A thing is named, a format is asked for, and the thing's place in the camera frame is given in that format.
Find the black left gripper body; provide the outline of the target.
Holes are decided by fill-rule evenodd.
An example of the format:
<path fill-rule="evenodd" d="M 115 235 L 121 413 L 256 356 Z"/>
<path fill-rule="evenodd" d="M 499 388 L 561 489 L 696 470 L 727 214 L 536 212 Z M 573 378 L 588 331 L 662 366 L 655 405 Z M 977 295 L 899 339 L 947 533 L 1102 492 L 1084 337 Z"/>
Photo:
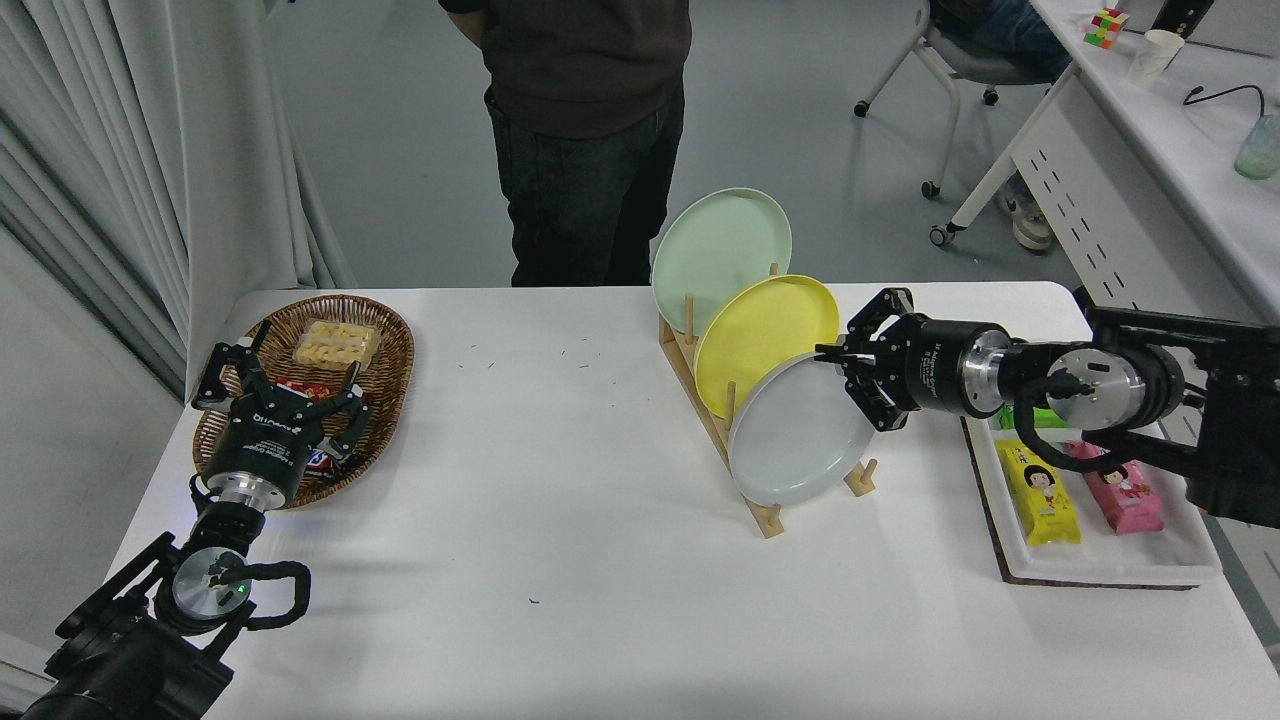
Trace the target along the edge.
<path fill-rule="evenodd" d="M 296 416 L 308 398 L 287 388 L 262 396 L 251 392 L 230 406 L 230 423 L 205 465 L 204 479 L 211 487 L 218 477 L 248 474 L 278 489 L 296 489 L 302 482 L 312 451 L 325 432 L 321 419 Z"/>

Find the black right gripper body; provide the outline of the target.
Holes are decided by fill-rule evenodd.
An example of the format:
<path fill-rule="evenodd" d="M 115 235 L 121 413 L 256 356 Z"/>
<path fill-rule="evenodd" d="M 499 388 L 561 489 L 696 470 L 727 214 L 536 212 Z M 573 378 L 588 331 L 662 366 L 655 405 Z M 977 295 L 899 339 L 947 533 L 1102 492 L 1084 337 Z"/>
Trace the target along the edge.
<path fill-rule="evenodd" d="M 901 316 L 877 340 L 877 365 L 890 379 L 890 397 L 900 406 L 956 415 L 984 415 L 965 388 L 964 361 L 986 324 Z"/>

